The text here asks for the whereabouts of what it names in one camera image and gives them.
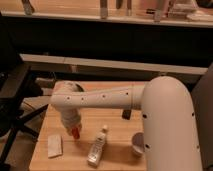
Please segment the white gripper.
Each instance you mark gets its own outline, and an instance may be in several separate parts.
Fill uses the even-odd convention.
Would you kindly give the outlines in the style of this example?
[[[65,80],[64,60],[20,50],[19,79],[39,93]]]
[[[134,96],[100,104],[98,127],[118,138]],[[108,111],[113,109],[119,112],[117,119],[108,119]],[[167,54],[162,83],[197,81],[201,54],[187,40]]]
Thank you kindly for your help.
[[[69,135],[72,134],[73,129],[77,129],[78,132],[82,129],[81,115],[76,111],[63,113],[61,122]]]

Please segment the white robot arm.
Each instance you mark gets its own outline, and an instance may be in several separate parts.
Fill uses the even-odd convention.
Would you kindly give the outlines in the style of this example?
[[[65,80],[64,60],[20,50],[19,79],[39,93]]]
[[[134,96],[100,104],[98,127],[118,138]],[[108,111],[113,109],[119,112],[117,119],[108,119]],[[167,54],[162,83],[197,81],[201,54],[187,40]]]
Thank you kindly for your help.
[[[147,171],[202,171],[192,98],[176,78],[160,76],[144,85],[83,92],[74,82],[59,81],[51,105],[66,128],[80,123],[79,108],[139,110]]]

